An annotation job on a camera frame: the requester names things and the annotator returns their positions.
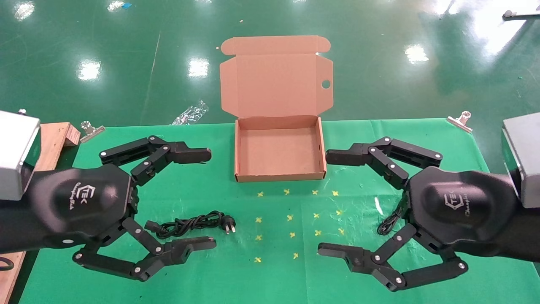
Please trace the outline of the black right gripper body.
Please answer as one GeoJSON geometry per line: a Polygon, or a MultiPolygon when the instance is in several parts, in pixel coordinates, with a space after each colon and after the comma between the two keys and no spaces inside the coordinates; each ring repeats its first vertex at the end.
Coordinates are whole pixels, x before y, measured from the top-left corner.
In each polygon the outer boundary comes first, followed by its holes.
{"type": "Polygon", "coordinates": [[[513,175],[428,167],[407,182],[405,219],[429,250],[539,260],[539,208],[526,208],[513,175]]]}

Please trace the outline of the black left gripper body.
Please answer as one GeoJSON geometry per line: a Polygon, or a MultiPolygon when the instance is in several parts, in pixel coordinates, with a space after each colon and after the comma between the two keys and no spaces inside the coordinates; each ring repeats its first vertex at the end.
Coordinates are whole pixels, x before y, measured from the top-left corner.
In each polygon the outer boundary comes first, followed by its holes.
{"type": "Polygon", "coordinates": [[[21,200],[1,201],[0,252],[108,246],[138,202],[131,175],[113,164],[37,172],[21,200]]]}

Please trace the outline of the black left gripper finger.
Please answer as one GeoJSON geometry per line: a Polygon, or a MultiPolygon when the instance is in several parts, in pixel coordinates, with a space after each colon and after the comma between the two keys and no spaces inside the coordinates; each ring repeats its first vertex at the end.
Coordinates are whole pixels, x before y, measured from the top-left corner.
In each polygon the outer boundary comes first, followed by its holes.
{"type": "Polygon", "coordinates": [[[124,164],[139,161],[130,175],[136,185],[145,185],[168,164],[204,164],[212,157],[209,148],[189,148],[184,141],[165,141],[158,136],[141,138],[100,152],[102,164],[124,164]]]}
{"type": "Polygon", "coordinates": [[[120,260],[98,254],[101,245],[86,244],[73,255],[73,261],[91,271],[145,282],[162,268],[187,262],[194,251],[212,250],[216,241],[212,237],[179,239],[161,244],[145,231],[133,218],[125,219],[121,225],[136,241],[148,250],[139,262],[120,260]]]}

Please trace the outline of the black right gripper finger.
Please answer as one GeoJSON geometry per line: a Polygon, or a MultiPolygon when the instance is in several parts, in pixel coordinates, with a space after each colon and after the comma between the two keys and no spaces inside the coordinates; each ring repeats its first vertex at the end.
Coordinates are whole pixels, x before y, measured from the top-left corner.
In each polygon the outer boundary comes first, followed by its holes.
{"type": "Polygon", "coordinates": [[[443,155],[405,141],[382,137],[370,144],[354,143],[347,150],[326,151],[327,164],[360,167],[367,165],[395,189],[404,189],[409,173],[396,161],[417,168],[439,167],[443,155]]]}
{"type": "Polygon", "coordinates": [[[467,272],[467,263],[451,249],[437,252],[442,259],[440,264],[403,273],[393,268],[388,260],[417,234],[419,231],[407,224],[374,252],[362,247],[328,243],[320,243],[317,252],[322,256],[343,259],[351,272],[372,275],[390,292],[447,281],[467,272]]]}

